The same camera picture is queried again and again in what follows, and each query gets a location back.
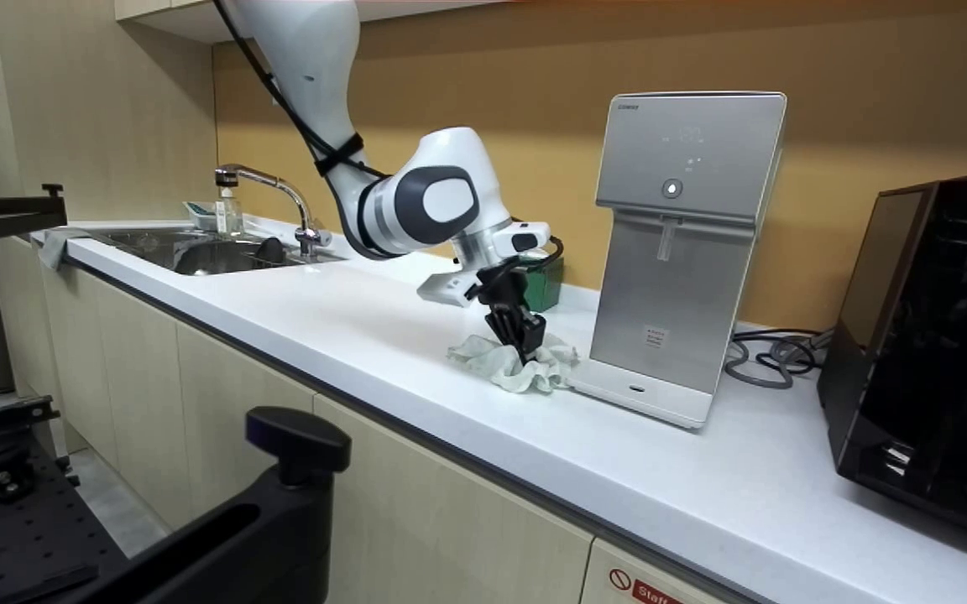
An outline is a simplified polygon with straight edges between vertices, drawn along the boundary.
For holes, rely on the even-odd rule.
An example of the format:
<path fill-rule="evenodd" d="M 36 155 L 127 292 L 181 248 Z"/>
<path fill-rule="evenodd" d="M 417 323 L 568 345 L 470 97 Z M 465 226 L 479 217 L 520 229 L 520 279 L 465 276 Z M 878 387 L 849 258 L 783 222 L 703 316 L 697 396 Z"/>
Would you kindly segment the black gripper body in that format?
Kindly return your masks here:
<path fill-rule="evenodd" d="M 524 276 L 519 268 L 479 268 L 467 295 L 486 308 L 486 326 L 496 334 L 520 334 L 529 329 Z"/>

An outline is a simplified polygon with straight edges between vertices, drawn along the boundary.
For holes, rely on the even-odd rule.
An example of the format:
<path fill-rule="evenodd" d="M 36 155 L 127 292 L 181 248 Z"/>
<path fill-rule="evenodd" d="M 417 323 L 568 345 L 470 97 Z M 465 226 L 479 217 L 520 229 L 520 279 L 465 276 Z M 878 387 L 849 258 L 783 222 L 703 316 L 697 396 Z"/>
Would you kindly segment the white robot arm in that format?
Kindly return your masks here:
<path fill-rule="evenodd" d="M 303 134 L 331 184 L 340 226 L 363 258 L 400 258 L 450 241 L 457 268 L 421 285 L 431 302 L 486 308 L 492 332 L 532 360 L 549 320 L 524 302 L 524 265 L 550 241 L 549 222 L 520 222 L 500 198 L 486 144 L 475 127 L 421 138 L 395 172 L 368 162 L 348 116 L 359 50 L 356 0 L 216 0 L 231 40 Z"/>

